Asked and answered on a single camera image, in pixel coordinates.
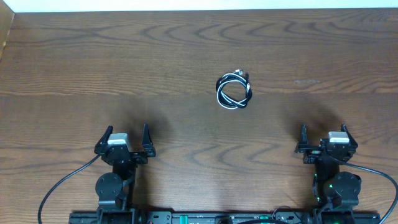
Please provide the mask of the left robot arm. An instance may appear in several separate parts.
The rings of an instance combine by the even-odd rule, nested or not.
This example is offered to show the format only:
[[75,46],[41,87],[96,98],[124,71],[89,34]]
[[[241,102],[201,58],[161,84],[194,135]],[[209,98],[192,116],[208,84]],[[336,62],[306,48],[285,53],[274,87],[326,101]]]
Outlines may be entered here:
[[95,145],[95,154],[112,167],[96,182],[95,190],[99,197],[97,208],[98,223],[146,223],[144,212],[132,202],[136,170],[139,165],[148,163],[156,156],[150,138],[148,124],[144,124],[141,151],[133,151],[126,133],[113,133],[108,126]]

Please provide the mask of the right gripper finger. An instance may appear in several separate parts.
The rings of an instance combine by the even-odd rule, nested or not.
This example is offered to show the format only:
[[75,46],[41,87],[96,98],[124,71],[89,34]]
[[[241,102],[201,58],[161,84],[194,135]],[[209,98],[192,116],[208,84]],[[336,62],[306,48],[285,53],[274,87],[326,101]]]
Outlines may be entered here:
[[300,130],[300,136],[295,148],[296,153],[304,153],[310,149],[308,136],[307,136],[307,128],[303,124]]
[[341,124],[341,131],[345,132],[348,136],[349,139],[349,144],[352,148],[357,149],[358,148],[358,143],[354,140],[354,138],[352,137],[352,135],[349,133],[348,128],[346,127],[345,123]]

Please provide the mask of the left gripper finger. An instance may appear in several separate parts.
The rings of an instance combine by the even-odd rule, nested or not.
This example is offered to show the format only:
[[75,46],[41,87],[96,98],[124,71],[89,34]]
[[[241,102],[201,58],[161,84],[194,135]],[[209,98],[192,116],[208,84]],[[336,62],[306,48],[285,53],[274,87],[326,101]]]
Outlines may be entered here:
[[97,155],[103,155],[108,149],[108,139],[113,133],[113,126],[108,126],[102,137],[96,143],[94,153]]
[[150,138],[149,126],[147,123],[144,124],[143,135],[142,135],[142,147],[144,148],[144,152],[147,154],[147,157],[156,156],[156,150]]

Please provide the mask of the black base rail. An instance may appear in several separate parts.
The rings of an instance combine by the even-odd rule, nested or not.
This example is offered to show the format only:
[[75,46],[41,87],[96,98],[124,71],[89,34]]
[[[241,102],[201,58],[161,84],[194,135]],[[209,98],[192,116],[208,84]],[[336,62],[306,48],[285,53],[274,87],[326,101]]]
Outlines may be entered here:
[[132,212],[75,212],[69,216],[69,224],[82,223],[153,223],[153,224],[217,224],[242,223],[257,220],[269,223],[379,223],[380,215],[371,212],[323,212],[322,220],[310,212],[293,212],[286,209],[266,213],[176,213],[170,211]]

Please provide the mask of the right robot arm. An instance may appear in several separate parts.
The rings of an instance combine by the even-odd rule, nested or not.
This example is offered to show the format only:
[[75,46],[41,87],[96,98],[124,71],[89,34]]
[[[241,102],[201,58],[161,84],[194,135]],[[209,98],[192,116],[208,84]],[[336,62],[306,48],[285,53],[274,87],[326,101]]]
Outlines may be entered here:
[[306,126],[300,130],[295,148],[303,154],[304,164],[315,166],[312,192],[318,206],[303,214],[303,223],[354,223],[353,208],[358,205],[361,178],[356,174],[341,171],[358,147],[345,124],[340,131],[330,131],[319,145],[309,143]]

